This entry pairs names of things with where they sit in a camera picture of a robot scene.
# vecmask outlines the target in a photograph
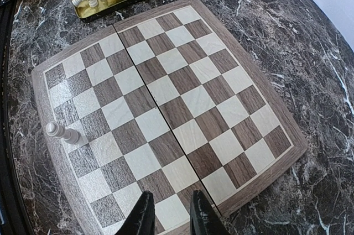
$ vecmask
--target black marble surface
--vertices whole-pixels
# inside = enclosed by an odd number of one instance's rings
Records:
[[[19,0],[8,68],[16,170],[36,234],[82,234],[51,163],[31,70],[101,28],[175,0],[146,0],[89,24],[70,0]],[[354,233],[354,53],[312,0],[201,0],[266,74],[309,142],[274,184],[226,221],[232,234]]]

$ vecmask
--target chessboard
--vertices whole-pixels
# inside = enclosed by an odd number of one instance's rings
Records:
[[[32,77],[42,126],[81,134],[75,145],[46,139],[86,234],[115,234],[144,190],[156,234],[184,234],[193,190],[228,216],[307,149],[265,76],[199,0],[104,28]]]

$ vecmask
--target light square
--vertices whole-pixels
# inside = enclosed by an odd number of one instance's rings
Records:
[[[175,48],[157,56],[157,59],[165,69],[167,74],[170,74],[182,67],[188,65],[181,53]]]
[[[104,166],[122,156],[112,132],[91,141],[90,147],[99,166]]]
[[[117,33],[113,33],[100,40],[99,44],[106,58],[124,49],[123,43]]]
[[[112,70],[106,59],[89,66],[86,71],[93,86],[96,86],[102,81],[113,76]]]
[[[199,180],[186,156],[168,164],[162,170],[176,193]]]
[[[266,136],[274,128],[280,125],[278,118],[269,105],[265,105],[251,115],[251,119],[257,126],[262,136]]]
[[[111,189],[103,177],[101,169],[94,170],[78,179],[80,189],[87,201],[92,203],[111,194]]]
[[[243,152],[231,130],[224,132],[209,143],[223,166]]]
[[[236,193],[236,187],[223,167],[202,179],[202,182],[216,205]]]
[[[166,34],[170,38],[172,43],[175,45],[175,47],[179,47],[194,40],[193,36],[184,26],[169,30],[168,32],[166,32]]]
[[[134,66],[125,69],[124,71],[116,74],[114,77],[123,95],[144,86],[144,82]]]
[[[161,165],[149,144],[145,144],[129,152],[124,157],[137,180],[161,169]]]
[[[49,90],[50,101],[53,108],[71,99],[71,93],[66,80],[57,84]]]
[[[252,166],[256,173],[260,173],[264,168],[266,168],[270,163],[275,160],[274,155],[272,154],[269,146],[266,144],[264,139],[256,142],[253,146],[245,151],[249,162],[251,162]]]
[[[147,142],[169,131],[169,127],[157,108],[138,116],[136,122]]]
[[[142,62],[155,57],[155,54],[146,41],[142,41],[141,43],[127,48],[127,51],[135,65],[141,64]]]
[[[161,33],[164,33],[163,28],[161,28],[160,24],[156,21],[156,19],[141,23],[138,25],[138,28],[143,34],[145,40],[150,39]]]
[[[196,40],[207,55],[214,54],[225,49],[225,44],[215,33],[208,34]]]
[[[164,76],[148,84],[148,88],[158,106],[179,96],[179,93],[169,76]]]
[[[236,96],[216,106],[229,127],[234,127],[248,117],[246,109]]]
[[[207,143],[203,132],[194,119],[177,127],[173,132],[186,154]]]
[[[197,117],[210,110],[212,107],[215,107],[215,103],[212,101],[203,86],[196,87],[195,89],[184,93],[182,99],[186,103],[193,117]]]
[[[220,76],[219,70],[209,57],[205,57],[190,65],[195,75],[198,77],[202,84]]]
[[[240,66],[227,71],[222,76],[235,94],[238,94],[253,84],[252,80]]]
[[[102,107],[103,114],[107,119],[107,123],[111,130],[134,119],[131,110],[129,109],[124,97],[112,101]]]
[[[192,7],[183,8],[174,12],[183,25],[200,19],[200,16]]]
[[[78,72],[82,71],[83,69],[85,69],[81,54],[76,53],[74,55],[71,55],[66,60],[64,60],[63,68],[67,79],[69,77],[76,75]]]
[[[130,184],[113,193],[120,209],[125,217],[128,217],[136,202],[140,198],[142,191],[137,182]]]
[[[93,87],[80,93],[72,100],[74,101],[80,119],[100,108]]]
[[[155,213],[166,231],[189,220],[189,214],[177,195],[157,203]]]

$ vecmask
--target chessboard border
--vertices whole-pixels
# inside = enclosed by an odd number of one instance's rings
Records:
[[[285,132],[288,134],[294,145],[274,165],[262,172],[262,174],[258,175],[256,180],[251,181],[243,187],[241,191],[232,195],[226,201],[217,206],[222,215],[229,216],[231,213],[235,212],[235,210],[239,209],[248,201],[256,197],[278,177],[285,173],[290,166],[306,152],[308,143],[292,114],[286,108],[284,102],[271,86],[266,76],[260,71],[258,66],[252,61],[234,36],[200,0],[179,0],[127,18],[123,21],[115,23],[113,26],[119,33],[122,30],[143,21],[187,6],[192,6],[193,9],[197,11],[200,17],[212,28],[212,30],[228,47],[230,52],[237,58],[237,61],[240,62],[241,66],[248,73],[250,78],[269,103],[270,107],[273,109],[275,115],[278,117]]]

